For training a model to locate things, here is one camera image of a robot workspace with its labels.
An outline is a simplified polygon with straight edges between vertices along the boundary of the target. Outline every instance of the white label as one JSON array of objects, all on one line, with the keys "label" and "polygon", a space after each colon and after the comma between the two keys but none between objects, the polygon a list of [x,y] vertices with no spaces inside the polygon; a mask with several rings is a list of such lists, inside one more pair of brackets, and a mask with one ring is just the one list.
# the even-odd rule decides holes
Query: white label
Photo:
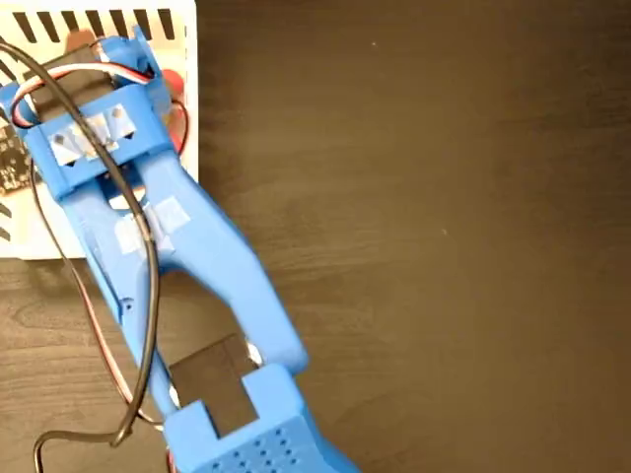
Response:
[{"label": "white label", "polygon": [[[86,117],[86,120],[108,151],[117,150],[117,141],[136,131],[127,111],[120,104],[105,112]],[[68,165],[83,157],[88,161],[98,157],[94,147],[76,123],[49,136],[48,143],[60,166]]]},{"label": "white label", "polygon": [[[146,205],[143,210],[151,226],[158,250],[174,250],[170,234],[190,222],[190,217],[177,199],[169,197],[155,207]],[[122,254],[139,251],[144,247],[132,214],[127,214],[118,220],[114,226],[114,234]]]}]

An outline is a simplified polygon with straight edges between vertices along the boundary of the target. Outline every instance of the table surface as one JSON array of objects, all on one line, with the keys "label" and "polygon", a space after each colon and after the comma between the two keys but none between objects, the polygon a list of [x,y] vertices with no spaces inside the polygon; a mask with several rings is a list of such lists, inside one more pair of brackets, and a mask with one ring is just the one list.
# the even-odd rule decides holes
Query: table surface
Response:
[{"label": "table surface", "polygon": [[[606,3],[200,2],[202,183],[362,471],[631,471],[631,5]],[[123,412],[61,269],[0,264],[3,471],[32,471],[42,430]],[[166,278],[169,360],[234,327]],[[164,446],[138,427],[45,459],[149,473]]]}]

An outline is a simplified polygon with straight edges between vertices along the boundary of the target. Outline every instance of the white box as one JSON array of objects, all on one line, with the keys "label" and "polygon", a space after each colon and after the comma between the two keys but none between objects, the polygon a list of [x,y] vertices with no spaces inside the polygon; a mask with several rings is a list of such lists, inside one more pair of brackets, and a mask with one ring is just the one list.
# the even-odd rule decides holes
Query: white box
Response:
[{"label": "white box", "polygon": [[[151,32],[149,41],[154,54],[162,68],[178,71],[184,79],[184,104],[190,116],[189,136],[186,149],[182,156],[182,164],[186,170],[197,180],[198,177],[198,80],[197,80],[197,21],[194,0],[107,0],[96,2],[107,4],[107,8],[86,8],[86,5],[95,5],[93,2],[80,0],[30,0],[18,3],[15,1],[0,4],[0,35],[13,44],[16,44],[28,54],[40,62],[49,61],[63,54],[65,37],[70,32],[66,18],[62,12],[73,12],[74,19],[80,30],[92,30],[94,19],[92,12],[98,12],[105,36],[118,35],[118,31],[112,19],[111,11],[122,12],[127,33],[133,37],[132,28],[138,24],[136,14],[148,20]],[[167,38],[160,11],[164,16],[165,10],[170,12],[173,23],[174,37]],[[25,14],[32,29],[34,39],[27,37],[21,28],[15,13]],[[57,35],[61,40],[54,42],[44,27],[48,15]],[[17,63],[5,53],[0,53],[0,60],[13,71],[17,77],[21,77],[27,68]],[[0,84],[11,82],[0,71]],[[60,243],[70,257],[82,257],[83,251],[79,242],[63,214],[63,211],[50,197],[45,184],[38,187],[41,203],[46,216],[57,235]],[[0,237],[0,258],[21,259],[55,259],[59,253],[54,248],[39,215],[33,204],[33,198],[29,189],[19,190],[0,196],[0,204],[6,206],[12,217],[6,217],[0,212],[0,229],[4,229],[10,235],[10,241]]]}]

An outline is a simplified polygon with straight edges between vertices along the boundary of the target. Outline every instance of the wire bundle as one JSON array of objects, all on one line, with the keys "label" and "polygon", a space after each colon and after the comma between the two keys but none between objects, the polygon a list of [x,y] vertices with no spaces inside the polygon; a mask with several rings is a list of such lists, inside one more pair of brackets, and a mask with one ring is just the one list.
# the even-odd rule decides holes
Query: wire bundle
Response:
[{"label": "wire bundle", "polygon": [[[136,385],[132,392],[129,385],[125,381],[124,376],[122,375],[122,372],[111,350],[109,349],[109,346],[107,345],[95,313],[94,305],[92,304],[92,301],[90,300],[90,296],[86,289],[86,285],[84,284],[79,272],[74,266],[74,263],[70,259],[68,259],[63,252],[59,241],[54,235],[52,227],[50,226],[48,220],[44,215],[35,186],[35,166],[33,165],[33,163],[30,163],[31,187],[35,206],[44,222],[46,230],[53,240],[53,243],[59,251],[59,254],[61,255],[64,263],[71,272],[75,285],[77,286],[77,290],[79,291],[81,299],[84,303],[86,314],[93,328],[107,370],[112,376],[112,380],[118,390],[118,393],[127,403],[127,411],[125,413],[125,416],[120,422],[118,429],[113,432],[90,434],[70,431],[50,431],[42,434],[35,442],[34,461],[35,472],[43,473],[41,451],[45,443],[49,440],[65,439],[70,441],[89,443],[109,443],[112,447],[117,447],[131,434],[133,424],[138,418],[147,422],[158,431],[161,431],[163,428],[162,424],[154,421],[141,409],[143,400],[147,393],[149,373],[153,362],[153,354],[155,352],[157,344],[158,306],[160,300],[160,265],[151,228],[144,212],[142,211],[140,204],[134,196],[132,187],[125,179],[121,169],[116,164],[114,158],[111,156],[106,147],[101,143],[98,136],[92,130],[92,128],[88,124],[88,121],[79,110],[78,106],[73,102],[72,98],[55,80],[77,70],[101,70],[112,75],[118,75],[139,84],[146,84],[147,82],[149,82],[149,80],[151,80],[151,77],[146,76],[139,71],[134,71],[125,66],[114,63],[70,64],[66,66],[55,67],[52,68],[50,71],[47,71],[41,64],[39,64],[27,53],[25,53],[22,49],[13,44],[7,43],[1,38],[0,51],[6,52],[16,60],[23,62],[35,74],[34,77],[28,79],[25,83],[21,85],[12,101],[11,116],[14,122],[21,127],[34,126],[32,123],[30,123],[28,120],[25,120],[20,115],[18,104],[27,94],[31,93],[39,87],[47,86],[77,123],[90,144],[94,147],[97,154],[102,159],[107,171],[109,172],[111,180],[118,187],[120,193],[122,194],[125,202],[130,209],[130,212],[134,217],[134,222],[136,222],[136,225],[138,226],[140,235],[142,236],[144,248],[147,254],[149,269],[148,323],[145,333],[142,360],[138,371]],[[182,137],[181,146],[178,149],[178,151],[181,153],[186,144],[188,136],[189,117],[183,103],[181,103],[180,101],[174,101],[174,104],[181,108],[185,119],[184,134]],[[167,451],[167,465],[170,472],[176,473],[174,458],[169,451]]]}]

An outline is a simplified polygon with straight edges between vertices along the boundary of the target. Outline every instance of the black stripe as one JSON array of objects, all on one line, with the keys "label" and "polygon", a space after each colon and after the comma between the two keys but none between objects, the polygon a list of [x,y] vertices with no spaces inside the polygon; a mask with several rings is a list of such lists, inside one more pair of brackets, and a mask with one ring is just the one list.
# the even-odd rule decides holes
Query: black stripe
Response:
[{"label": "black stripe", "polygon": [[61,16],[63,17],[64,22],[66,22],[66,26],[68,30],[71,32],[77,32],[79,30],[79,24],[77,23],[77,17],[75,17],[75,12],[66,11],[61,12]]},{"label": "black stripe", "polygon": [[109,14],[111,15],[111,20],[114,22],[118,35],[128,37],[125,16],[122,14],[122,10],[109,10]]},{"label": "black stripe", "polygon": [[147,10],[134,10],[136,21],[138,26],[142,30],[143,35],[147,39],[151,39],[151,27],[149,26],[149,17],[147,16]]},{"label": "black stripe", "polygon": [[167,39],[175,39],[174,20],[171,18],[171,10],[168,8],[161,8],[158,10],[160,16],[160,22],[162,28],[165,30],[165,36]]},{"label": "black stripe", "polygon": [[33,30],[31,29],[31,24],[29,23],[27,14],[23,12],[16,12],[13,14],[13,17],[16,19],[16,22],[18,22],[18,26],[29,42],[37,42],[37,38],[35,38],[35,33],[33,33]]},{"label": "black stripe", "polygon": [[9,69],[9,66],[7,66],[4,61],[0,60],[0,71],[4,72],[5,75],[11,79],[13,82],[15,82],[18,78],[16,77],[16,75],[13,73],[13,71],[11,69]]},{"label": "black stripe", "polygon": [[4,205],[2,202],[0,202],[0,214],[6,215],[7,217],[11,218],[11,211],[9,210],[9,207]]},{"label": "black stripe", "polygon": [[95,32],[96,36],[105,36],[105,32],[103,30],[103,25],[101,24],[101,17],[99,16],[99,12],[97,10],[86,10],[86,15],[88,16],[88,21],[92,26],[92,30]]},{"label": "black stripe", "polygon": [[59,42],[59,34],[57,34],[57,29],[55,28],[55,24],[52,22],[50,14],[48,12],[37,12],[37,16],[48,33],[50,40],[52,42]]}]

